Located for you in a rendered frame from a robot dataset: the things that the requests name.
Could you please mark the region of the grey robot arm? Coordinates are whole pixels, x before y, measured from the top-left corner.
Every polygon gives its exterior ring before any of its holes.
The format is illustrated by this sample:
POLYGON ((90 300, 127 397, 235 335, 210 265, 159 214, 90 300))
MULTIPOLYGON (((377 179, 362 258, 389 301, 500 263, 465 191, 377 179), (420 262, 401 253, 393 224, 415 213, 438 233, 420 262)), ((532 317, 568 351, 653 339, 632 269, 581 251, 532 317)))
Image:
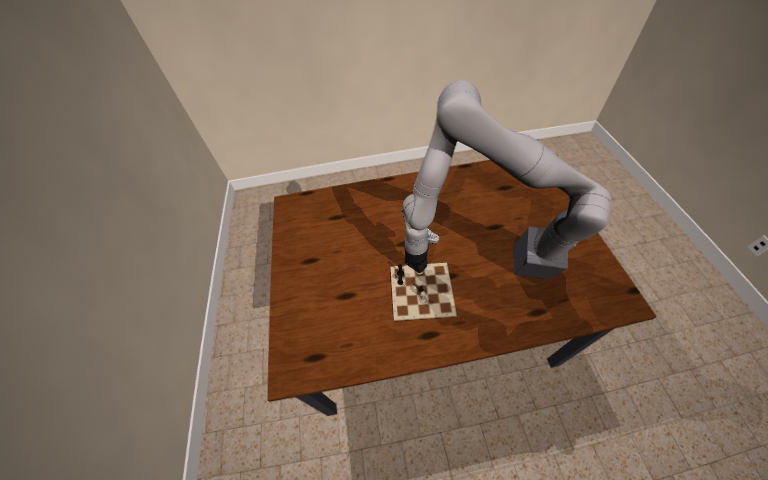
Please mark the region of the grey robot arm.
POLYGON ((569 196, 568 210, 558 214, 534 241, 534 250, 541 258, 554 260, 607 226, 611 195, 606 188, 535 138, 505 128, 482 107, 477 88, 471 82, 458 80, 447 85, 439 96, 429 147, 413 194, 403 202, 405 236, 411 245, 422 245, 428 239, 428 226, 435 217, 456 140, 529 187, 557 187, 569 196))

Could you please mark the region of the chessboard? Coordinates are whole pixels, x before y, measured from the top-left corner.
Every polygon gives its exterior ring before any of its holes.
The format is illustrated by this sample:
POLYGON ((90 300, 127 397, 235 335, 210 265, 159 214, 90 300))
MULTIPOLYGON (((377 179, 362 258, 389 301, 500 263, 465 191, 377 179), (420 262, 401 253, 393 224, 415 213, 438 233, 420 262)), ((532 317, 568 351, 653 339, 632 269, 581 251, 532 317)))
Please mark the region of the chessboard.
POLYGON ((390 267, 394 321, 457 316, 447 263, 427 264, 421 275, 402 266, 402 285, 397 283, 398 266, 390 267), (420 286, 426 292, 425 303, 419 301, 420 286))

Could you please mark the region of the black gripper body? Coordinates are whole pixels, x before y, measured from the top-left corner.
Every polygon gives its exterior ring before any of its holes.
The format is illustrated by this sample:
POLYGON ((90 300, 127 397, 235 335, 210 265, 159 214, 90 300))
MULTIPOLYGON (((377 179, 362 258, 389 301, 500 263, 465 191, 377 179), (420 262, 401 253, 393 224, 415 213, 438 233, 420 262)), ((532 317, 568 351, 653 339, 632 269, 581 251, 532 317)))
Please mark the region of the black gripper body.
POLYGON ((404 249, 405 249, 405 264, 411 267, 418 273, 422 273, 427 267, 427 252, 429 248, 428 243, 437 243, 439 236, 428 229, 427 241, 419 246, 411 245, 407 242, 405 237, 404 249))

